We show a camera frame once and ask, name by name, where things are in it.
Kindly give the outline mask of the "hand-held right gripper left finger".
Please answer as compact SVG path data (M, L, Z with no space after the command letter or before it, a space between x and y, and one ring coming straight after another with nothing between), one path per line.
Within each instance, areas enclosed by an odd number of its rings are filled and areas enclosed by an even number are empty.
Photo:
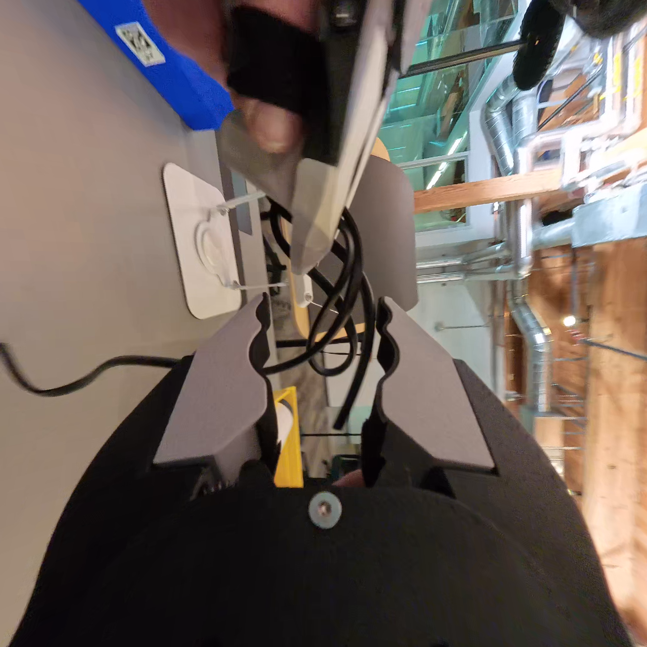
M270 323L269 297L256 296L198 346L155 465L241 468L261 460L277 467L278 422L271 383L263 373Z

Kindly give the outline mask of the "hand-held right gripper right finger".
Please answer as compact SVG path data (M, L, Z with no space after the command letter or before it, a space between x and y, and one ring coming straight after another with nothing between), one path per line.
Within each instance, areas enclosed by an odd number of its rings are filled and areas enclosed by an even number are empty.
M452 356L390 297L378 300L378 380L362 427L362 472L435 468L495 473L496 463Z

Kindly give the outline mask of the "black board with wooden rim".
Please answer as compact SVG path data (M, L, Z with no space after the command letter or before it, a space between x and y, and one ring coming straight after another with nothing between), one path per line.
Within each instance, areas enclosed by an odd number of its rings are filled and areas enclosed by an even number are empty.
M355 191L349 211L362 241L364 272L376 300L391 298L401 309L411 311L418 303L415 258L414 191L402 168L390 161L379 138ZM342 263L329 252L316 268L331 283ZM290 269L290 301L298 335L306 339L325 296L306 278Z

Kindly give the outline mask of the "large silver ceiling duct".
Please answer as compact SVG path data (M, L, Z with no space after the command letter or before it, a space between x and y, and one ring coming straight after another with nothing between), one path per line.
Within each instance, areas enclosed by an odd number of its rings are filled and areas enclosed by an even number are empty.
M645 183L624 188L615 195L580 205L573 210L573 248L645 237Z

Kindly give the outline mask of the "wooden ceiling beam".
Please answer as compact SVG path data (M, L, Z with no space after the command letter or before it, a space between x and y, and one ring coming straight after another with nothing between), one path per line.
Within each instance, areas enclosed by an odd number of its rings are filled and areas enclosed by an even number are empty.
M559 167L415 191L414 214L541 197L560 191Z

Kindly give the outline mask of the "large blue bin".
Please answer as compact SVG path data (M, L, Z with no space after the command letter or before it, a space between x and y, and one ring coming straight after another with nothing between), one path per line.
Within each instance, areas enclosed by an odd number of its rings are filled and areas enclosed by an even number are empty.
M217 131L234 109L224 87L161 36L141 1L79 1L194 131Z

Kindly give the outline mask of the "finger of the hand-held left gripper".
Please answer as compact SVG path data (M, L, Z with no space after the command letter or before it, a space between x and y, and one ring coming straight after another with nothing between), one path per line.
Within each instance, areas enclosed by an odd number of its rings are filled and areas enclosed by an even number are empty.
M296 166L292 267L305 273L331 249L371 156L402 67L406 1L322 1L322 72L309 98Z

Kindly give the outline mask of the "silver ceiling pipe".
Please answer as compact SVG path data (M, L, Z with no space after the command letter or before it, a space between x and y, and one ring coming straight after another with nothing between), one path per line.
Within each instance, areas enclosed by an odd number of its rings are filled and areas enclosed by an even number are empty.
M516 169L513 126L506 108L527 92L519 90L513 76L506 76L491 93L483 107L483 125L499 173L510 177ZM527 279L532 258L532 201L529 198L509 200L506 209L513 279L507 284L507 303L527 348L525 406L535 415L551 410L552 338L527 299Z

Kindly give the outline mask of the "person's left hand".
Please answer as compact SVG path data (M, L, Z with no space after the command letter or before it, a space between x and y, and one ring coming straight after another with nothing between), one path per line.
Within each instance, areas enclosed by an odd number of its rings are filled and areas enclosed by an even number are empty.
M318 28L319 1L235 1L267 13L301 31ZM176 51L189 57L225 89L228 42L223 1L143 1L161 36ZM244 117L247 132L260 149L282 154L303 139L303 121L294 112L239 95L229 90L232 103Z

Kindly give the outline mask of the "yellow bin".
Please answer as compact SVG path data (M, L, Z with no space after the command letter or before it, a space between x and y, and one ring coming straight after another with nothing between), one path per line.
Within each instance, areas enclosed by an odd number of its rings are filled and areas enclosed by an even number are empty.
M278 425L279 458L274 484L278 488L303 489L303 458L296 387L274 392Z

